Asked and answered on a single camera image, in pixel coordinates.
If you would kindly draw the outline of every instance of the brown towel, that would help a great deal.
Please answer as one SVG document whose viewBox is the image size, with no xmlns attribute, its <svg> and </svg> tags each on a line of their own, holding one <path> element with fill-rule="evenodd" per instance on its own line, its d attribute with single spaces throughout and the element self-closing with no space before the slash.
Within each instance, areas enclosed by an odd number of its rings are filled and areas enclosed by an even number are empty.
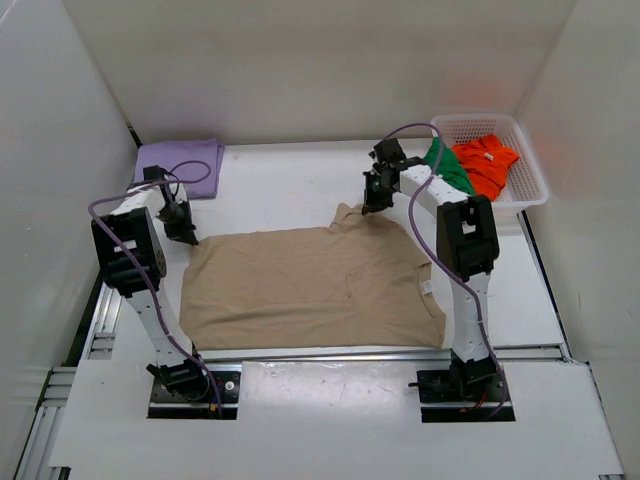
<svg viewBox="0 0 640 480">
<path fill-rule="evenodd" d="M 208 237 L 184 273 L 180 325 L 199 350 L 441 347 L 431 265 L 404 229 L 340 204 L 329 228 Z"/>
</svg>

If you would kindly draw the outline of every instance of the laundry basket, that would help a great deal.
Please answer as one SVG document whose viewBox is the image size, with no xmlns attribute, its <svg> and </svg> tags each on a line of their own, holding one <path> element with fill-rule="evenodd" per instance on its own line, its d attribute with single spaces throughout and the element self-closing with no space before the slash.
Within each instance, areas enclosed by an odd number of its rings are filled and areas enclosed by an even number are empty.
<svg viewBox="0 0 640 480">
<path fill-rule="evenodd" d="M 514 118 L 501 114 L 470 113 L 438 115 L 433 117 L 431 123 L 438 127 L 449 147 L 493 133 L 503 145 L 520 155 L 509 169 L 507 186 L 492 203 L 496 216 L 512 216 L 531 205 L 547 201 L 549 192 L 538 159 Z"/>
</svg>

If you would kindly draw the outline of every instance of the orange cloth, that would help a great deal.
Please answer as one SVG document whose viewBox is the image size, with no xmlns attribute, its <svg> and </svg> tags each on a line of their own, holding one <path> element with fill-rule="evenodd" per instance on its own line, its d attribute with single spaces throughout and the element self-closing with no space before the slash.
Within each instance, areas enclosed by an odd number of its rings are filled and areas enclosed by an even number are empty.
<svg viewBox="0 0 640 480">
<path fill-rule="evenodd" d="M 493 133 L 469 143 L 454 145 L 451 149 L 469 175 L 476 194 L 486 195 L 491 201 L 500 195 L 507 184 L 509 167 L 519 158 L 512 149 L 503 147 Z M 485 153 L 492 155 L 493 160 L 485 157 Z"/>
</svg>

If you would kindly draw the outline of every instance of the purple cable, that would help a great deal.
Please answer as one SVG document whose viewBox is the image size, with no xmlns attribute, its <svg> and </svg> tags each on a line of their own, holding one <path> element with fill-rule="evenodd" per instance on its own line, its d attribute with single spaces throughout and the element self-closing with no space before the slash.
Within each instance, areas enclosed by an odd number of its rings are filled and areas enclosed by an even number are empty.
<svg viewBox="0 0 640 480">
<path fill-rule="evenodd" d="M 480 304 L 480 297 L 478 297 L 478 294 L 471 287 L 465 284 L 455 273 L 449 270 L 449 268 L 444 263 L 442 263 L 442 261 L 438 258 L 438 256 L 434 254 L 433 251 L 429 248 L 429 245 L 427 245 L 427 242 L 424 241 L 424 238 L 422 238 L 422 235 L 420 235 L 420 232 L 418 231 L 418 227 L 416 225 L 416 220 L 413 213 L 413 208 L 415 206 L 418 195 L 420 195 L 420 192 L 422 192 L 425 188 L 427 188 L 431 184 L 431 182 L 435 177 L 436 170 L 438 169 L 438 166 L 440 165 L 440 160 L 442 159 L 442 153 L 444 152 L 444 147 L 445 147 L 444 139 L 442 138 L 442 134 L 440 133 L 440 130 L 438 130 L 438 127 L 436 127 L 435 125 L 432 125 L 431 123 L 418 122 L 418 123 L 409 123 L 400 128 L 396 128 L 393 132 L 391 132 L 386 137 L 384 137 L 383 140 L 386 140 L 392 135 L 395 135 L 396 133 L 411 127 L 431 128 L 433 131 L 436 132 L 436 135 L 440 138 L 440 146 L 438 148 L 438 155 L 436 156 L 436 161 L 434 162 L 433 168 L 431 169 L 431 175 L 429 175 L 429 178 L 427 178 L 427 180 L 417 188 L 414 194 L 411 195 L 411 200 L 409 201 L 409 223 L 411 223 L 411 229 L 413 230 L 413 233 L 418 239 L 418 243 L 422 246 L 424 251 L 427 252 L 427 255 L 429 256 L 429 258 L 431 258 L 433 263 L 438 265 L 444 271 L 444 273 L 447 274 L 449 278 L 451 278 L 454 282 L 460 285 L 469 295 L 471 295 L 471 297 L 473 298 L 476 304 L 476 311 L 478 312 L 478 324 L 480 325 L 480 335 L 482 335 L 482 341 L 487 347 L 489 357 L 495 364 L 496 370 L 498 371 L 498 375 L 500 375 L 500 381 L 502 382 L 502 394 L 500 396 L 500 402 L 498 403 L 496 408 L 494 408 L 491 412 L 489 412 L 489 414 L 487 414 L 487 416 L 483 419 L 483 420 L 488 420 L 493 416 L 495 416 L 504 406 L 504 403 L 507 401 L 509 387 L 507 386 L 507 377 L 504 374 L 504 370 L 498 363 L 498 358 L 496 357 L 496 354 L 493 351 L 491 344 L 489 343 L 489 337 L 487 335 L 487 331 L 484 327 L 484 322 L 482 320 L 482 306 Z"/>
<path fill-rule="evenodd" d="M 131 253 L 131 250 L 129 250 L 127 248 L 127 246 L 124 244 L 124 242 L 122 240 L 120 240 L 118 238 L 118 236 L 111 231 L 111 229 L 107 226 L 107 224 L 104 223 L 102 221 L 102 219 L 100 218 L 100 216 L 95 212 L 95 208 L 98 205 L 102 205 L 103 203 L 114 202 L 116 200 L 124 200 L 125 198 L 132 197 L 132 196 L 137 195 L 138 193 L 140 193 L 140 192 L 142 192 L 144 190 L 149 190 L 150 188 L 157 187 L 158 185 L 172 185 L 172 184 L 176 184 L 176 183 L 183 183 L 183 184 L 198 183 L 198 182 L 201 182 L 202 180 L 204 180 L 205 178 L 207 178 L 212 173 L 211 167 L 207 163 L 205 163 L 205 162 L 203 162 L 201 160 L 187 160 L 185 162 L 181 162 L 181 163 L 179 163 L 178 165 L 176 165 L 174 167 L 174 170 L 176 168 L 182 166 L 182 165 L 191 165 L 191 164 L 203 165 L 204 167 L 206 167 L 207 173 L 204 176 L 202 176 L 200 178 L 197 178 L 195 180 L 181 180 L 181 179 L 177 179 L 177 180 L 160 180 L 160 181 L 153 182 L 153 183 L 150 183 L 148 185 L 145 185 L 144 187 L 139 188 L 138 190 L 136 190 L 134 192 L 128 192 L 128 193 L 125 193 L 125 194 L 122 194 L 122 195 L 116 195 L 115 197 L 109 197 L 109 198 L 103 198 L 101 200 L 96 200 L 96 201 L 92 202 L 89 205 L 89 215 L 91 215 L 91 217 L 95 220 L 96 224 L 98 224 L 98 226 L 102 230 L 104 230 L 104 232 L 109 236 L 109 238 L 111 238 L 111 240 L 113 240 L 113 242 L 118 247 L 120 247 L 122 249 L 122 253 L 124 253 L 126 255 L 126 257 L 131 261 L 131 263 L 133 264 L 135 269 L 138 271 L 138 273 L 142 277 L 142 280 L 144 281 L 145 285 L 149 289 L 149 292 L 151 292 L 151 298 L 153 300 L 153 305 L 154 305 L 154 307 L 156 309 L 156 314 L 158 315 L 158 323 L 160 324 L 160 327 L 162 328 L 162 331 L 164 332 L 164 334 L 167 336 L 167 339 L 169 340 L 169 342 L 171 342 L 171 345 L 173 345 L 176 350 L 178 350 L 182 355 L 184 355 L 185 358 L 187 358 L 188 360 L 190 360 L 193 363 L 195 363 L 197 366 L 199 366 L 201 369 L 203 369 L 207 373 L 207 378 L 209 379 L 209 384 L 213 387 L 213 391 L 214 391 L 215 396 L 216 396 L 216 404 L 218 406 L 218 417 L 222 417 L 222 400 L 220 398 L 220 391 L 218 390 L 218 385 L 216 384 L 216 380 L 215 380 L 215 378 L 213 378 L 213 374 L 211 373 L 209 368 L 207 368 L 207 365 L 204 363 L 204 361 L 202 360 L 201 357 L 191 355 L 189 352 L 187 352 L 184 348 L 182 348 L 178 344 L 178 342 L 173 338 L 173 336 L 171 336 L 171 332 L 169 331 L 169 328 L 167 327 L 167 324 L 164 321 L 164 317 L 162 316 L 162 309 L 160 308 L 160 301 L 158 300 L 158 295 L 156 294 L 155 288 L 154 288 L 153 284 L 151 283 L 151 279 L 149 278 L 149 276 L 145 272 L 145 270 L 142 267 L 142 265 L 140 265 L 140 262 L 138 262 L 138 260 L 133 255 L 133 253 Z"/>
</svg>

